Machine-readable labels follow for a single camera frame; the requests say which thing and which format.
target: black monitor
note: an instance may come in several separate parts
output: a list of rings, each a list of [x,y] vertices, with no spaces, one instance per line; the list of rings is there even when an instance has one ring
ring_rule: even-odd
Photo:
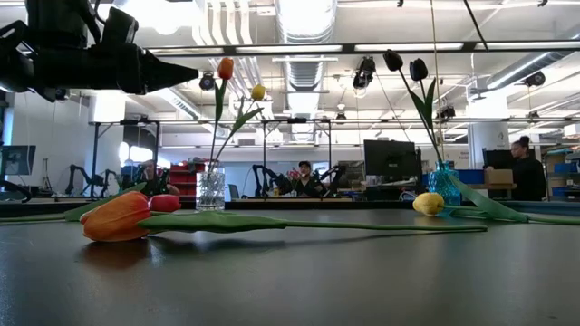
[[[28,176],[32,174],[36,146],[3,146],[0,148],[2,175]]]
[[[364,166],[367,176],[383,176],[389,181],[417,177],[415,143],[365,140]]]

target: clear glass vase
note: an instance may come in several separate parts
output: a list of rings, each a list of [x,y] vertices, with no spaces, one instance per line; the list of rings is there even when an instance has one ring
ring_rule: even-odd
[[[448,161],[443,162],[443,167],[438,162],[437,170],[429,173],[429,192],[440,194],[447,205],[461,205],[461,193],[449,176],[459,179],[459,172]]]
[[[223,210],[226,208],[226,174],[199,172],[196,186],[196,209]]]

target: pipe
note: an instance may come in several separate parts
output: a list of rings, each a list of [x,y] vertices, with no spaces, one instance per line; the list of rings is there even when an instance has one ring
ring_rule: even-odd
[[[580,37],[580,24],[558,35],[559,40],[577,40]],[[479,91],[493,91],[504,88],[514,82],[521,81],[527,76],[538,72],[547,66],[558,62],[574,51],[531,53],[524,58],[510,64],[506,69],[493,74],[486,81],[486,89]]]
[[[336,0],[278,0],[275,5],[276,22],[282,43],[330,42],[336,17]],[[322,86],[323,69],[323,62],[285,63],[287,90],[319,91]],[[310,118],[318,108],[320,94],[294,93],[287,94],[286,98],[294,117]],[[305,129],[304,126],[294,125],[293,137],[295,140],[310,140],[312,135],[309,131],[312,129],[314,128]]]

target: ventilation duct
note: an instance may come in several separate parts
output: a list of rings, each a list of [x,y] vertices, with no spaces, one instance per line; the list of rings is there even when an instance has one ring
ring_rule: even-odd
[[[174,108],[186,113],[193,120],[199,120],[201,117],[201,113],[195,104],[184,99],[177,91],[174,91],[173,88],[156,91],[155,94],[159,95],[163,100],[167,101]],[[201,126],[211,133],[214,132],[214,127],[209,124],[202,124]],[[229,129],[217,126],[217,138],[224,139],[227,137],[227,135],[229,135]]]
[[[567,32],[558,35],[558,40],[576,40],[580,37],[580,24],[571,28]],[[560,61],[566,56],[574,53],[574,51],[560,51],[560,52],[546,52],[546,53],[531,53],[521,60],[511,64],[506,69],[498,72],[488,78],[486,81],[486,90],[492,91],[504,88],[514,82],[518,82],[538,72],[554,62]]]
[[[336,17],[336,0],[278,0],[276,21],[280,40],[286,44],[329,43]],[[300,58],[321,56],[298,55]],[[322,62],[285,63],[288,91],[320,91],[324,64]],[[312,118],[318,108],[320,94],[298,92],[287,94],[288,109],[292,116],[297,114]],[[294,125],[294,139],[313,140],[313,125]]]

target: ceiling light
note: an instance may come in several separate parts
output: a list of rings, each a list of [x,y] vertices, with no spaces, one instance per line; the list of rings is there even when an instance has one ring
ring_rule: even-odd
[[[161,56],[189,56],[189,55],[204,55],[204,54],[223,54],[224,49],[221,47],[210,47],[210,46],[200,46],[200,47],[152,47],[148,50],[155,54]]]
[[[284,57],[272,58],[272,62],[338,62],[337,57]]]
[[[267,46],[240,46],[237,53],[338,53],[343,50],[337,44],[310,44],[310,45],[267,45]]]
[[[553,42],[498,42],[488,43],[489,50],[517,50],[517,49],[577,49],[580,46],[580,41],[553,41]],[[475,50],[485,50],[482,43],[475,46]]]
[[[459,50],[463,43],[436,43],[437,51]],[[357,44],[354,46],[356,52],[384,52],[393,50],[397,52],[405,51],[434,51],[433,43],[386,43],[386,44]]]

